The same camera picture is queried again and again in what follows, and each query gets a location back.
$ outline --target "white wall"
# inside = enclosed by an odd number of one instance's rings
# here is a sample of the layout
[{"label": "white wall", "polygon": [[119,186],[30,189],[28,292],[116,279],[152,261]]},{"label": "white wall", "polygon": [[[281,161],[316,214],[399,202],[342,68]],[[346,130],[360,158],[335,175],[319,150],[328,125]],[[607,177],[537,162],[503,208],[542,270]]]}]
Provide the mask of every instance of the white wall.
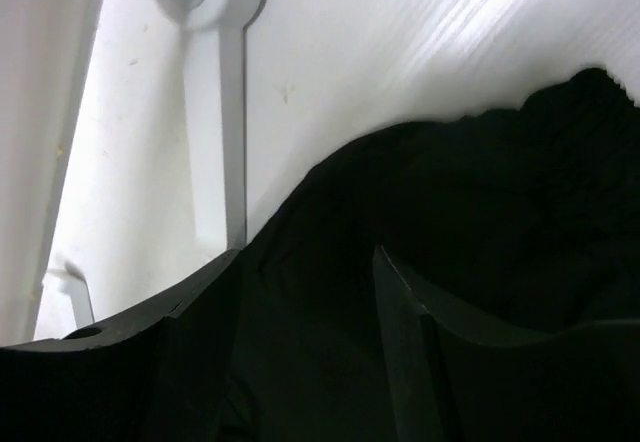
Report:
[{"label": "white wall", "polygon": [[[247,44],[250,234],[313,164],[393,121],[516,105],[594,62],[640,94],[638,9],[640,0],[267,0]],[[53,254],[84,272],[98,318],[215,255],[193,246],[180,54],[151,1],[105,0]]]}]

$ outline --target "black fabric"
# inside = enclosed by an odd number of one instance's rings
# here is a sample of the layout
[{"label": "black fabric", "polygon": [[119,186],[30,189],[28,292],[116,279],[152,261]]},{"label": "black fabric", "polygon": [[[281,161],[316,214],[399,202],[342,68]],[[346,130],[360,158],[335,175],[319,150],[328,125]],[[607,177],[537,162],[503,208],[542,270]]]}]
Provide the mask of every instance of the black fabric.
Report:
[{"label": "black fabric", "polygon": [[400,441],[638,440],[640,319],[543,334],[373,264]]},{"label": "black fabric", "polygon": [[640,315],[639,122],[588,69],[520,110],[394,126],[315,167],[241,255],[232,370],[273,440],[394,440],[375,245],[522,327]]},{"label": "black fabric", "polygon": [[214,440],[242,299],[237,254],[62,340],[0,347],[0,440]]}]

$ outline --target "crumpled fabric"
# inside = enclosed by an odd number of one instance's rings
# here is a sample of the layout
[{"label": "crumpled fabric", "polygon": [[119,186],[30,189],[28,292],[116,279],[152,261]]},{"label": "crumpled fabric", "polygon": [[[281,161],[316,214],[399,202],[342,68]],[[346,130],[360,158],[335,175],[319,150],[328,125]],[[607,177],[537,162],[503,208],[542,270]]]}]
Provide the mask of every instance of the crumpled fabric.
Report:
[{"label": "crumpled fabric", "polygon": [[232,372],[263,426],[393,440],[376,245],[521,327],[640,316],[638,154],[640,110],[592,68],[519,110],[396,125],[318,164],[241,255]]}]

